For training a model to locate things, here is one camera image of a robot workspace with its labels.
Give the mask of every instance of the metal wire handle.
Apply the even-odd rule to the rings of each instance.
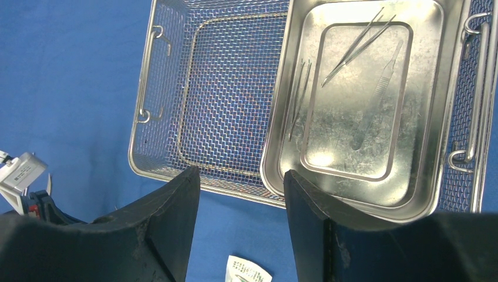
[[[149,110],[145,109],[144,101],[145,101],[145,93],[147,91],[147,79],[149,77],[149,69],[150,69],[150,55],[152,54],[152,46],[154,39],[162,38],[168,44],[167,56],[171,55],[171,41],[167,39],[164,35],[164,27],[160,25],[152,26],[151,32],[147,37],[147,44],[145,45],[145,50],[143,51],[143,60],[142,60],[142,71],[140,72],[140,82],[139,82],[139,114],[145,120],[137,120],[138,123],[147,123],[151,120],[160,120],[163,117],[164,106],[159,110],[159,115],[157,117],[153,116]]]
[[[489,101],[490,89],[492,87],[493,79],[490,79],[489,72],[492,72],[492,69],[489,69],[489,66],[486,67],[487,57],[488,57],[488,46],[489,46],[489,37],[490,37],[490,27],[489,23],[484,22],[481,24],[481,28],[479,31],[470,28],[470,21],[483,18],[486,16],[490,16],[492,13],[481,13],[472,15],[467,18],[465,21],[465,32],[469,35],[478,35],[481,34],[481,43],[479,49],[479,59],[477,62],[477,75],[476,75],[476,87],[473,98],[472,105],[472,118],[469,126],[469,145],[466,150],[454,150],[448,155],[448,163],[451,169],[457,170],[459,172],[464,173],[473,173],[472,169],[467,169],[464,167],[458,167],[456,165],[465,165],[470,163],[476,157],[477,151],[477,137],[479,133],[479,128],[481,128],[482,122],[484,120],[484,115],[486,115],[487,111],[484,107],[483,101],[487,103]],[[465,158],[458,159],[457,157],[460,155],[465,155]]]

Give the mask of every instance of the tweezers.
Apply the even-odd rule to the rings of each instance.
[[[322,82],[322,87],[324,87],[330,80],[350,61],[354,60],[356,57],[358,57],[370,44],[372,44],[379,36],[381,36],[384,31],[389,27],[389,24],[392,22],[392,20],[396,17],[394,15],[382,28],[379,30],[376,34],[374,34],[370,39],[368,39],[363,45],[361,45],[355,52],[354,49],[358,44],[360,43],[361,39],[365,37],[366,33],[372,28],[372,24],[377,18],[377,16],[384,10],[382,8],[375,16],[374,18],[370,21],[370,23],[366,26],[366,28],[358,35],[358,37],[353,41],[353,44],[349,47],[349,49],[346,51],[342,59],[339,61],[339,64],[332,70],[331,73],[329,73],[325,80]]]
[[[292,134],[294,133],[294,127],[295,127],[295,124],[297,122],[297,117],[299,115],[299,112],[301,111],[301,106],[302,106],[302,103],[303,103],[303,100],[304,100],[304,94],[306,94],[306,88],[308,86],[308,79],[309,79],[309,72],[311,70],[311,61],[308,59],[308,70],[306,71],[306,77],[305,77],[305,81],[304,81],[304,88],[302,89],[302,93],[301,93],[301,98],[298,100],[298,96],[299,96],[299,87],[301,85],[301,76],[302,76],[302,71],[304,69],[304,65],[305,65],[305,62],[302,62],[301,64],[301,71],[300,71],[300,74],[299,74],[299,77],[298,77],[298,82],[297,82],[297,85],[294,87],[294,111],[292,113],[292,120],[291,120],[291,131],[289,132],[289,142],[292,140]]]

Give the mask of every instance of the wire mesh basket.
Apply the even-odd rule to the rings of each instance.
[[[288,0],[153,0],[129,149],[137,174],[168,181],[195,165],[205,190],[285,206],[259,170],[288,6]],[[492,6],[474,0],[471,14]],[[461,65],[449,152],[466,145],[478,46],[476,38]],[[483,170],[482,162],[468,168]],[[474,192],[482,191],[482,179],[448,166],[443,177],[440,209],[480,209],[472,198],[480,197]]]

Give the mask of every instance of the stainless steel tray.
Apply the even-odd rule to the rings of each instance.
[[[382,19],[364,40],[396,15],[389,28],[322,87],[381,8]],[[283,175],[294,169],[326,192],[384,219],[407,222],[433,212],[469,10],[467,0],[292,3],[261,162],[265,185],[283,196]],[[490,41],[489,52],[496,53],[493,35]],[[400,42],[388,87],[375,97],[382,70]],[[301,62],[308,61],[313,66],[309,77],[300,75]],[[488,85],[495,80],[495,61],[495,55],[488,57],[487,70],[481,64],[479,77],[486,73]],[[308,87],[300,106],[293,90],[303,85]],[[295,119],[294,109],[300,109]]]

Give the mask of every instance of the blue surface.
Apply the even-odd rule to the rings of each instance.
[[[127,162],[150,1],[0,4],[0,149],[36,152],[82,220],[160,187]],[[231,254],[297,280],[285,210],[202,192],[187,281],[223,281]]]

